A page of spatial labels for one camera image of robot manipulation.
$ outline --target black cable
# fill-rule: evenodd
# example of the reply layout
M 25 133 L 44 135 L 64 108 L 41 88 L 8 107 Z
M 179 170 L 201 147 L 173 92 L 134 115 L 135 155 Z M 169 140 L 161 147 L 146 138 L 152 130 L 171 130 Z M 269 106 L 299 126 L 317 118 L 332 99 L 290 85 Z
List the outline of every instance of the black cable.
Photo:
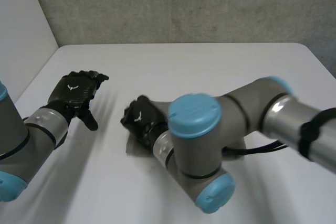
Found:
M 261 152 L 261 153 L 276 152 L 276 151 L 282 150 L 282 149 L 287 148 L 287 147 L 288 147 L 288 145 L 284 144 L 283 146 L 280 146 L 278 148 L 275 148 L 275 149 L 272 149 L 272 150 L 268 150 L 268 151 L 265 151 L 265 152 Z
M 273 143 L 252 149 L 234 149 L 225 147 L 222 149 L 223 154 L 233 154 L 233 155 L 250 155 L 250 154 L 257 154 L 257 153 L 268 153 L 268 152 L 275 152 L 279 151 L 283 148 L 286 148 L 286 145 L 283 145 L 280 141 L 275 141 Z

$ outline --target black strap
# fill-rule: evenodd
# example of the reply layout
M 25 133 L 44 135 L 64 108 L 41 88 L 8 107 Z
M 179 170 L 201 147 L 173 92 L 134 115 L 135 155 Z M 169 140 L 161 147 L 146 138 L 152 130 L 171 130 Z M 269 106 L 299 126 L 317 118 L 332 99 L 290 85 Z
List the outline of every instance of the black strap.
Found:
M 309 159 L 310 145 L 320 136 L 320 128 L 330 120 L 336 119 L 336 108 L 327 109 L 318 113 L 314 118 L 301 126 L 301 139 L 299 140 L 299 153 Z

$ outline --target silver metal band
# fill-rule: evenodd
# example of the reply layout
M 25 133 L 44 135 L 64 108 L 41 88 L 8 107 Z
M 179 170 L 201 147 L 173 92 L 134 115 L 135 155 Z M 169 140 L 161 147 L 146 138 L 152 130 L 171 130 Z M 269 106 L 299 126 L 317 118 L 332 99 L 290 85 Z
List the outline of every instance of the silver metal band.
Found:
M 169 131 L 163 132 L 155 141 L 153 154 L 163 167 L 166 167 L 166 159 L 173 148 L 174 146 Z
M 35 124 L 48 130 L 56 140 L 56 146 L 68 131 L 65 118 L 55 110 L 41 108 L 34 112 L 25 123 Z

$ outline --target white logo on hand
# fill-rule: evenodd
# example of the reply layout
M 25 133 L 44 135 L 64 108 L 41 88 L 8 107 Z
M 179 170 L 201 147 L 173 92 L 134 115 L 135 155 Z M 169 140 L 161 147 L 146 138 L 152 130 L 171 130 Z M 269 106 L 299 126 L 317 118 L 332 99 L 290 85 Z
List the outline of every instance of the white logo on hand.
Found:
M 141 111 L 140 111 L 140 113 L 139 113 L 139 117 L 138 117 L 137 119 L 134 119 L 134 121 L 135 121 L 135 122 L 137 122 L 137 121 L 141 121 L 141 119 L 142 119 L 142 118 L 141 118 Z
M 76 89 L 76 88 L 78 88 L 78 86 L 75 86 L 75 87 L 70 87 L 69 85 L 68 85 L 68 88 L 70 89 L 70 91 L 71 90 L 73 90 L 73 89 Z

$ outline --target robotic arm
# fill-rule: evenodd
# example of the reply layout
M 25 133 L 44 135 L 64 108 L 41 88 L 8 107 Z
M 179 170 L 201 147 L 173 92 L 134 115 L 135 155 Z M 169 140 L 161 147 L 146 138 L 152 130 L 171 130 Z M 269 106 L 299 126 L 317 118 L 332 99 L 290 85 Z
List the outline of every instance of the robotic arm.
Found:
M 259 131 L 276 141 L 260 152 L 286 147 L 336 173 L 336 109 L 318 111 L 292 95 L 281 79 L 258 79 L 221 97 L 187 94 L 173 102 L 140 96 L 125 109 L 122 125 L 149 148 L 205 213 L 233 195 L 234 178 L 222 156 L 248 154 L 230 148 Z
M 92 131 L 98 129 L 89 103 L 109 78 L 95 71 L 62 77 L 48 104 L 22 120 L 0 82 L 0 201 L 16 199 L 52 151 L 65 140 L 74 117 Z

